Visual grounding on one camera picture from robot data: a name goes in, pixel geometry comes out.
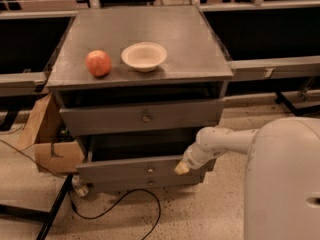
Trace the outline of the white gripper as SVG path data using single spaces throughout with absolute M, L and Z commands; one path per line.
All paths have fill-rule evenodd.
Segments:
M 182 160 L 177 164 L 174 172 L 177 175 L 187 174 L 190 170 L 199 169 L 207 162 L 215 159 L 213 151 L 206 151 L 199 144 L 193 143 L 183 154 Z

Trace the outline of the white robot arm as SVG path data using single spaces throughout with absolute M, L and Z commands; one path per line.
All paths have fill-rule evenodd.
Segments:
M 320 119 L 287 117 L 244 131 L 205 127 L 175 173 L 227 151 L 247 156 L 244 240 L 320 240 Z

